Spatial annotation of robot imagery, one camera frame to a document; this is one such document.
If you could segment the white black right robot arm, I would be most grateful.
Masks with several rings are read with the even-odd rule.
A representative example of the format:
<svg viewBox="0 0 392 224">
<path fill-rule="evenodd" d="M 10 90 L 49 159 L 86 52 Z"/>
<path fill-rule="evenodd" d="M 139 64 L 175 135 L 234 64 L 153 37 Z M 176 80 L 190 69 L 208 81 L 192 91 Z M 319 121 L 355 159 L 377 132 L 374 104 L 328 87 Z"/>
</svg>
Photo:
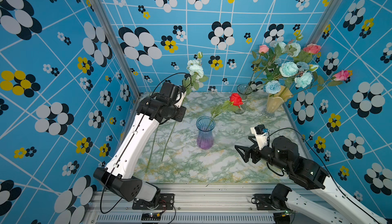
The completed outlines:
<svg viewBox="0 0 392 224">
<path fill-rule="evenodd" d="M 300 156 L 297 144 L 284 136 L 275 138 L 271 145 L 266 135 L 249 136 L 250 147 L 235 146 L 245 162 L 264 160 L 268 167 L 282 170 L 295 184 L 322 198 L 332 208 L 312 202 L 292 188 L 277 184 L 269 197 L 276 209 L 290 209 L 325 224 L 390 224 L 385 219 L 351 196 L 332 175 L 316 162 Z"/>
</svg>

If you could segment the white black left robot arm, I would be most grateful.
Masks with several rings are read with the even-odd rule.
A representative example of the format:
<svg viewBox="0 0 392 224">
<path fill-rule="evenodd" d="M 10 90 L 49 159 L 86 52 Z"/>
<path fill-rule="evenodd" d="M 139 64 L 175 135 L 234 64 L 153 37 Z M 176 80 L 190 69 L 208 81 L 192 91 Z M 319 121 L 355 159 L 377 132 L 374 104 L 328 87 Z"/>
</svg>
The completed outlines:
<svg viewBox="0 0 392 224">
<path fill-rule="evenodd" d="M 131 202 L 140 199 L 156 206 L 160 189 L 134 176 L 135 168 L 148 140 L 165 121 L 181 122 L 186 108 L 182 105 L 186 88 L 164 83 L 158 93 L 140 101 L 133 124 L 114 157 L 104 167 L 98 167 L 94 178 L 105 189 Z"/>
</svg>

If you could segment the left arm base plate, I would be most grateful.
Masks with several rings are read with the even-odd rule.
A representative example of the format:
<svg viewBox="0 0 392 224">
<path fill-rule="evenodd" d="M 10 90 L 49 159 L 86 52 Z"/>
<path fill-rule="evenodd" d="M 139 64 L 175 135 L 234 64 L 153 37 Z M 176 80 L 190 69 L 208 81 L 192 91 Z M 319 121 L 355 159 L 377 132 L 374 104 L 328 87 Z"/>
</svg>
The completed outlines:
<svg viewBox="0 0 392 224">
<path fill-rule="evenodd" d="M 159 198 L 153 199 L 152 202 L 147 202 L 141 199 L 133 201 L 133 210 L 173 210 L 175 202 L 175 194 L 161 193 Z"/>
</svg>

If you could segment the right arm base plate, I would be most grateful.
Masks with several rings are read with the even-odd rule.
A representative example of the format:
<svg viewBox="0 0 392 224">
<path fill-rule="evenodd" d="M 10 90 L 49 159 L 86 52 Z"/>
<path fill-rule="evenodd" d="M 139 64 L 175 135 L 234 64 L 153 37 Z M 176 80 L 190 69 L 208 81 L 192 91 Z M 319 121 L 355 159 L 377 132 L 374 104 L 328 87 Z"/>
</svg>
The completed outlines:
<svg viewBox="0 0 392 224">
<path fill-rule="evenodd" d="M 285 201 L 273 194 L 255 194 L 251 203 L 256 206 L 257 210 L 284 210 Z"/>
</svg>

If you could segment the teal flower branch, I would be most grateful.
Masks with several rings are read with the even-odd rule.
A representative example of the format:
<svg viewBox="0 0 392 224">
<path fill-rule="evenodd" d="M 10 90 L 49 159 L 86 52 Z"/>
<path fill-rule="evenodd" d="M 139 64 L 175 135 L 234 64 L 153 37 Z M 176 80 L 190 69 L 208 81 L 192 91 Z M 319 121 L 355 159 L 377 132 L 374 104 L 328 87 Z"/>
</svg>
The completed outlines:
<svg viewBox="0 0 392 224">
<path fill-rule="evenodd" d="M 159 131 L 159 127 L 157 127 L 157 129 L 155 131 L 155 134 L 154 134 L 153 144 L 151 146 L 151 151 L 150 151 L 150 155 L 149 155 L 149 159 L 148 159 L 148 163 L 147 163 L 147 166 L 146 166 L 145 173 L 147 173 L 149 171 L 149 167 L 150 167 L 150 164 L 151 164 L 151 161 L 152 161 L 152 157 L 153 157 L 154 147 L 155 147 L 155 144 L 157 144 L 157 142 L 159 141 L 159 139 L 157 139 L 158 131 Z"/>
<path fill-rule="evenodd" d="M 203 53 L 199 51 L 194 59 L 189 60 L 187 63 L 187 71 L 182 81 L 182 94 L 186 98 L 187 95 L 193 91 L 198 91 L 204 86 L 204 82 L 208 80 L 208 77 L 204 74 L 202 67 Z"/>
<path fill-rule="evenodd" d="M 172 129 L 170 131 L 170 134 L 169 134 L 169 136 L 167 138 L 167 141 L 165 143 L 164 151 L 163 151 L 163 154 L 162 154 L 162 157 L 161 157 L 161 162 L 164 161 L 164 157 L 165 157 L 165 154 L 166 154 L 166 151 L 167 151 L 167 147 L 168 147 L 168 144 L 169 144 L 169 142 L 171 140 L 171 137 L 172 137 L 172 134 L 173 134 L 173 132 L 175 130 L 176 125 L 177 125 L 177 122 L 174 122 L 173 127 L 172 127 Z"/>
</svg>

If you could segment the blue purple ribbed glass vase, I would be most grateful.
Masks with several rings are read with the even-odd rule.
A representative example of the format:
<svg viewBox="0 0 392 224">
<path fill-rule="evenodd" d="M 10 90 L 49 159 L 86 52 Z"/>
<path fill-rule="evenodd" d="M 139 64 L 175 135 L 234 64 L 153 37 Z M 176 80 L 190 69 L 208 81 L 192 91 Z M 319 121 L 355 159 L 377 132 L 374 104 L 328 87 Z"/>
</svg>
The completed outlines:
<svg viewBox="0 0 392 224">
<path fill-rule="evenodd" d="M 201 149 L 210 149 L 214 144 L 214 137 L 212 131 L 215 128 L 215 121 L 209 116 L 200 117 L 196 122 L 199 130 L 197 138 L 197 146 Z"/>
</svg>

